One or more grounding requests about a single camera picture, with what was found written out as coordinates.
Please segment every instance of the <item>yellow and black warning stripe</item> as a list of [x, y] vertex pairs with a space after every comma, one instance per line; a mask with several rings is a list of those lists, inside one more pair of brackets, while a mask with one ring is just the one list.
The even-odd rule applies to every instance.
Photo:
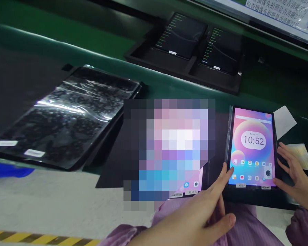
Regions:
[[98, 239], [11, 231], [0, 231], [0, 241], [3, 243], [30, 243], [61, 246], [96, 246], [100, 242]]

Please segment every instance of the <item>blue object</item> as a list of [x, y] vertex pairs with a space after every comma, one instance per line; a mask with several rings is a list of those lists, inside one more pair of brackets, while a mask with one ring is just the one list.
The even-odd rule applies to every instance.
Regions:
[[34, 171], [33, 168], [18, 167], [9, 164], [0, 163], [0, 178], [16, 177], [22, 178]]

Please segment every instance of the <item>time display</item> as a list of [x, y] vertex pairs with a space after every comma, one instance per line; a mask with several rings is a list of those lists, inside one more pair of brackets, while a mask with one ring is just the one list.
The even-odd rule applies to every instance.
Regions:
[[260, 132], [245, 131], [241, 136], [245, 148], [261, 150], [266, 146], [266, 138]]

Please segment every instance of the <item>hand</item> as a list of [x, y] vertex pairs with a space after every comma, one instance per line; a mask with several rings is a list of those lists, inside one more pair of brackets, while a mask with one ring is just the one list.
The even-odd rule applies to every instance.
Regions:
[[[227, 173], [223, 164], [217, 180], [206, 191], [189, 199], [183, 206], [165, 217], [160, 223], [136, 236], [128, 246], [208, 246], [226, 234], [235, 224], [234, 214], [225, 214], [222, 191], [234, 172]], [[222, 218], [208, 226], [216, 206]]]
[[277, 153], [287, 161], [289, 168], [283, 165], [279, 159], [277, 160], [281, 168], [290, 175], [295, 185], [293, 187], [289, 186], [277, 178], [273, 179], [274, 184], [308, 210], [308, 176], [303, 171], [298, 159], [282, 142], [280, 142], [280, 147], [277, 148]]

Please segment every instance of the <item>white label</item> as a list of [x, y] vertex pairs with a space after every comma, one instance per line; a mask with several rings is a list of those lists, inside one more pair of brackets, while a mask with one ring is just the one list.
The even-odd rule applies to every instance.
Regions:
[[182, 193], [175, 193], [172, 196], [170, 196], [170, 198], [178, 198], [178, 197], [182, 197]]
[[246, 184], [236, 184], [236, 188], [246, 188]]
[[15, 146], [18, 141], [0, 141], [0, 146]]
[[24, 154], [25, 155], [35, 156], [35, 157], [42, 157], [45, 154], [45, 152], [38, 151], [38, 150], [28, 149], [28, 150], [25, 151]]
[[241, 142], [247, 149], [261, 150], [266, 146], [266, 138], [262, 133], [245, 131], [241, 136]]
[[185, 195], [195, 195], [195, 194], [197, 194], [198, 193], [198, 191], [197, 190], [193, 190], [193, 191], [186, 191], [185, 192]]

